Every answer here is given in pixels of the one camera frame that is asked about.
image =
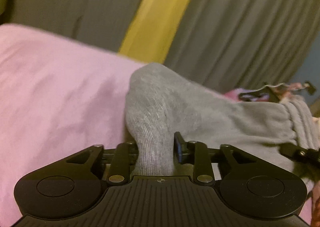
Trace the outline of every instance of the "blue wall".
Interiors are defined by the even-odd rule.
[[[310,105],[320,96],[320,33],[313,42],[308,57],[290,82],[304,83],[306,80],[310,81],[317,89],[314,95],[309,95],[306,91],[301,92],[307,104]]]

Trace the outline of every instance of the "yellow stripe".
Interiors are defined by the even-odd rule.
[[[163,63],[190,0],[142,0],[119,52],[142,62]]]

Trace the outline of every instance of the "striped curtain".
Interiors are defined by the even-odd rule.
[[[320,24],[320,0],[191,0],[165,65],[220,92],[287,81]]]

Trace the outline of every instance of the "silver screw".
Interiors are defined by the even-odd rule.
[[[202,183],[209,183],[213,180],[212,176],[207,175],[207,174],[201,174],[197,177],[198,181]]]
[[[122,181],[124,181],[124,177],[122,175],[115,174],[109,177],[109,181],[112,183],[121,183]]]

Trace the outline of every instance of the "ribbed black plastic surface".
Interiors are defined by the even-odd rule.
[[[307,227],[297,216],[261,221],[229,209],[211,187],[188,177],[135,176],[125,186],[110,187],[88,212],[72,219],[46,221],[25,216],[15,227]]]

